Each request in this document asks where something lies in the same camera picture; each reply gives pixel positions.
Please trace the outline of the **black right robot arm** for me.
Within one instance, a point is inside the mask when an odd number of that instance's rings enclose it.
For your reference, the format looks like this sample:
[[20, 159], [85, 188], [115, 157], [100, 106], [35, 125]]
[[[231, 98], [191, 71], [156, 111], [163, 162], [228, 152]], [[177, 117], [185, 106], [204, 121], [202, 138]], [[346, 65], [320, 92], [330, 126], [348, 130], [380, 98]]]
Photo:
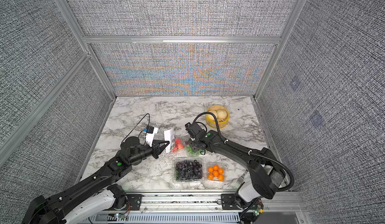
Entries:
[[294, 186], [293, 173], [277, 160], [270, 149], [242, 146], [225, 138], [220, 131], [204, 130], [197, 122], [187, 123], [185, 129], [193, 146], [221, 154], [246, 168], [250, 180], [234, 194], [234, 202], [238, 207], [244, 209], [258, 198], [271, 200], [277, 192], [287, 191]]

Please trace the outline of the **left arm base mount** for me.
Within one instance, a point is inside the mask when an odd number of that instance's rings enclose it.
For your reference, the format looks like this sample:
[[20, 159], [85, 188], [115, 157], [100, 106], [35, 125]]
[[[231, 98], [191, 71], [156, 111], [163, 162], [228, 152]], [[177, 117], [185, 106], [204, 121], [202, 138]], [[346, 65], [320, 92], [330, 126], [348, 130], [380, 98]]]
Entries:
[[142, 203], [142, 194], [127, 194], [121, 211], [139, 211]]

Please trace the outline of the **white sticker sheet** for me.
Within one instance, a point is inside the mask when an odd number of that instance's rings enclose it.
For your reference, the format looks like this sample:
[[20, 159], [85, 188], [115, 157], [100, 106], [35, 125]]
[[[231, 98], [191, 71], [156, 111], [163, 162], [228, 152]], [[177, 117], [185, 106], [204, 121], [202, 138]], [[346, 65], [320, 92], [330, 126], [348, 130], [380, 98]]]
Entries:
[[169, 142], [169, 145], [166, 147], [165, 151], [166, 151], [166, 153], [170, 153], [172, 151], [172, 149], [174, 149], [174, 147], [175, 147], [174, 128], [165, 130], [163, 132], [163, 134], [164, 134], [164, 140]]

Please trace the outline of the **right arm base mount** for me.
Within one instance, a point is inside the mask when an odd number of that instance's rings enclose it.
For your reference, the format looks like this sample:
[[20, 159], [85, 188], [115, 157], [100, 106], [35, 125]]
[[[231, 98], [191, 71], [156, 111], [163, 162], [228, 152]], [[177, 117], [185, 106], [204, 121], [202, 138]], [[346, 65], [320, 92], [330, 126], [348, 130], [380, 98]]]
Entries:
[[221, 205], [222, 209], [225, 211], [230, 211], [230, 210], [241, 210], [240, 207], [237, 205], [235, 201], [235, 194], [221, 194]]

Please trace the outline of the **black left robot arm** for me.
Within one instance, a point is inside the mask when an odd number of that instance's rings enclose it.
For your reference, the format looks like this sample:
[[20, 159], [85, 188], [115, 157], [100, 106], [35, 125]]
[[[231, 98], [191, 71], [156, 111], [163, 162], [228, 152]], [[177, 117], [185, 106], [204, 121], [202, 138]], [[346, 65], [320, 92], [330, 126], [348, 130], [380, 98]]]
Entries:
[[154, 140], [148, 146], [141, 145], [138, 137], [127, 138], [116, 155], [94, 174], [49, 198], [38, 196], [32, 200], [22, 223], [77, 224], [110, 208], [125, 209], [126, 192], [117, 182], [142, 160], [150, 156], [157, 159], [169, 144], [169, 141]]

